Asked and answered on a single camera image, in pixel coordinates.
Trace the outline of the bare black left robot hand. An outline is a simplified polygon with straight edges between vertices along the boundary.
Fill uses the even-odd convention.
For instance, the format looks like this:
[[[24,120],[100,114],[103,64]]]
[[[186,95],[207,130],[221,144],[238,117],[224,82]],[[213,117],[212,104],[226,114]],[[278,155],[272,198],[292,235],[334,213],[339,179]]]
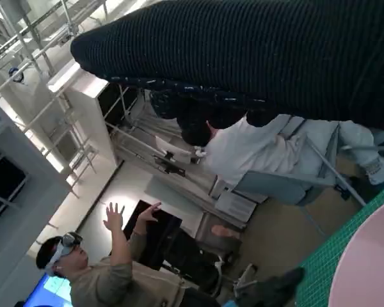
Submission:
[[[245,281],[242,278],[234,284],[234,298],[223,306],[285,306],[293,299],[297,287],[303,281],[306,270],[297,267],[280,276],[264,281]]]

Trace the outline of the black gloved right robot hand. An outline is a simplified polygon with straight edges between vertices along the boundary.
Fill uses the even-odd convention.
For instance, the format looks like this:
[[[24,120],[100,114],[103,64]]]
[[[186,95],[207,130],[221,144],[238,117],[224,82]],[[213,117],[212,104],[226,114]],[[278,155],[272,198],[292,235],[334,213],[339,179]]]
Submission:
[[[384,130],[384,1],[160,1],[72,41],[112,83]]]

